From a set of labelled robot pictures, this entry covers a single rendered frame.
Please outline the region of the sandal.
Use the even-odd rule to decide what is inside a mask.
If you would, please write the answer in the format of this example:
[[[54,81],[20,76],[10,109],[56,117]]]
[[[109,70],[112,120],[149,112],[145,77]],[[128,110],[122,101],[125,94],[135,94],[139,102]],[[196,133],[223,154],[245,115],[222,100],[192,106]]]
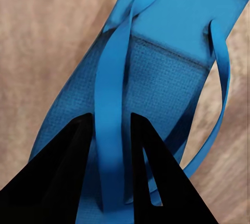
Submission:
[[[28,163],[75,117],[93,134],[75,224],[134,224],[131,113],[146,117],[180,164],[203,86],[216,60],[222,110],[183,169],[213,145],[228,98],[226,39],[249,0],[117,0],[97,38],[52,103]],[[151,203],[162,201],[143,155]]]

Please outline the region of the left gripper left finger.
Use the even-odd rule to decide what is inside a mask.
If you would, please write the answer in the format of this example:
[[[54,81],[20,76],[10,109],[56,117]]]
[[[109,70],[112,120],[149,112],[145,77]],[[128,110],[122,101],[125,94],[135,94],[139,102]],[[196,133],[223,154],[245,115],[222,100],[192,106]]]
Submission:
[[[75,224],[92,134],[73,118],[0,190],[0,224]]]

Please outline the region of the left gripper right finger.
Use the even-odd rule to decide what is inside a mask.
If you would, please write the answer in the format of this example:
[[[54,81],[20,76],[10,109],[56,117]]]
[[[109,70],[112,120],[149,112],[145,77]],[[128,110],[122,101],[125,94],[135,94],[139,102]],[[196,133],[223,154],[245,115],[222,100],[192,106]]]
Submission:
[[[131,113],[134,224],[218,224],[151,122]],[[161,206],[151,203],[143,148]]]

